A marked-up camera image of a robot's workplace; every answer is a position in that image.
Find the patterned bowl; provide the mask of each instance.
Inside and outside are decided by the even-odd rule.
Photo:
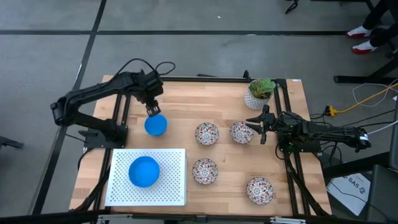
[[[219,135],[217,127],[211,123],[202,123],[195,130],[195,137],[198,142],[206,146],[217,142]]]
[[[218,176],[218,167],[211,159],[199,159],[192,167],[192,176],[199,184],[211,184]]]
[[[265,178],[255,177],[248,182],[246,193],[256,205],[266,205],[272,200],[274,189]]]
[[[245,122],[235,122],[229,129],[231,138],[240,144],[246,144],[253,139],[253,129],[249,128]]]

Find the person's foot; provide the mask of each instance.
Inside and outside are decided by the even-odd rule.
[[[362,44],[356,45],[353,47],[353,52],[356,54],[367,54],[370,53],[374,50],[376,50],[377,47],[373,47],[371,45],[371,41],[368,40],[366,42],[363,42]]]
[[[372,33],[371,30],[365,29],[363,26],[359,26],[351,31],[348,31],[346,33],[346,36],[349,38],[363,38],[363,37],[369,37]]]

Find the yellow cable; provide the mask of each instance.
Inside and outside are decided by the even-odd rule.
[[[394,88],[395,86],[398,86],[398,83],[396,83],[396,84],[394,84],[394,85],[392,85],[392,86],[390,86],[390,87],[387,87],[386,89],[384,89],[383,91],[380,91],[379,93],[376,93],[375,95],[369,96],[369,97],[366,98],[365,100],[363,100],[363,101],[361,101],[361,102],[359,102],[359,103],[357,103],[357,104],[355,104],[355,105],[353,105],[353,106],[350,106],[349,108],[347,108],[347,109],[345,109],[345,110],[338,111],[338,110],[331,109],[332,114],[345,113],[345,112],[347,112],[347,111],[349,111],[349,110],[351,110],[351,109],[357,107],[358,105],[361,105],[361,104],[364,103],[365,101],[368,101],[368,100],[370,100],[371,98],[374,98],[375,96],[380,95],[381,93],[384,93],[385,91],[387,91],[387,90],[389,90],[389,89],[391,89],[391,88]]]

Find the white pegboard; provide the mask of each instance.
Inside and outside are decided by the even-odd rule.
[[[129,179],[130,165],[140,156],[159,163],[159,178],[150,187],[137,187]],[[105,206],[184,206],[186,170],[185,149],[115,149]]]

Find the wooden tabletop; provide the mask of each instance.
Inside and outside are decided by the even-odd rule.
[[[111,76],[104,76],[107,81]],[[309,119],[307,102],[300,80],[287,80],[292,111]],[[244,104],[247,83],[164,82],[164,94],[157,97],[168,127],[162,136],[150,136],[144,129],[147,117],[145,106],[131,100],[127,125],[129,137],[126,148],[185,148],[187,152],[187,204],[183,207],[112,207],[112,212],[174,213],[207,215],[288,216],[292,214],[284,161],[275,156],[277,137],[267,133],[267,142],[260,145],[260,136],[247,145],[235,143],[229,136],[229,127],[260,115]],[[116,96],[97,101],[94,116],[111,118]],[[284,99],[280,90],[282,110]],[[275,113],[275,100],[269,101],[270,112]],[[218,141],[203,146],[195,139],[195,129],[203,122],[211,122],[220,131]],[[305,183],[315,200],[331,212],[318,159],[311,153],[301,153]],[[82,160],[70,208],[79,206],[98,182],[104,149],[95,149]],[[216,162],[217,180],[211,185],[200,185],[191,175],[192,165],[207,157]],[[246,196],[246,184],[261,176],[269,180],[274,197],[267,205],[255,205]],[[104,193],[101,206],[104,206]],[[296,186],[298,209],[303,213],[300,191]]]

